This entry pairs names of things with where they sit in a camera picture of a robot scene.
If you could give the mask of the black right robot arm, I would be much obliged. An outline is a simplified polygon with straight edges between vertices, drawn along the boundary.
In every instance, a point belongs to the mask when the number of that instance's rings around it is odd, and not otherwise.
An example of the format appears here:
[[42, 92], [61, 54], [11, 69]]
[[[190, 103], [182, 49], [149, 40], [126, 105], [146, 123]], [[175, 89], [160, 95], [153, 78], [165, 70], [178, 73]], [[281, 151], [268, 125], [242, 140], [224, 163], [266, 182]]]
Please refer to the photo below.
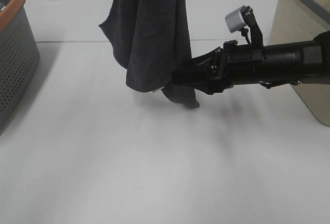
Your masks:
[[171, 76], [174, 84], [208, 95], [235, 85], [260, 84], [270, 89], [285, 84], [329, 84], [329, 32], [311, 41], [256, 48], [226, 41], [223, 47], [185, 61]]

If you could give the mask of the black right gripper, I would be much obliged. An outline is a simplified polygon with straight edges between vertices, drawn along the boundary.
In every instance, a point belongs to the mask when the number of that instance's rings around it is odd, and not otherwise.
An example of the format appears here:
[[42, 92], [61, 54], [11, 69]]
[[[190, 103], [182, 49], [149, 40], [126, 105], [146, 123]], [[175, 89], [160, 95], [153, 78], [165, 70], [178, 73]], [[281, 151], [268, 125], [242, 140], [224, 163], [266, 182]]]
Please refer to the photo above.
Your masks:
[[[236, 40], [226, 41], [218, 55], [214, 49], [184, 60], [183, 70], [171, 73], [172, 82], [208, 95], [222, 93], [235, 85], [263, 83], [266, 80], [263, 72], [265, 48], [264, 45], [253, 47], [251, 44], [239, 45]], [[202, 66], [211, 69], [210, 79], [204, 71], [185, 70]]]

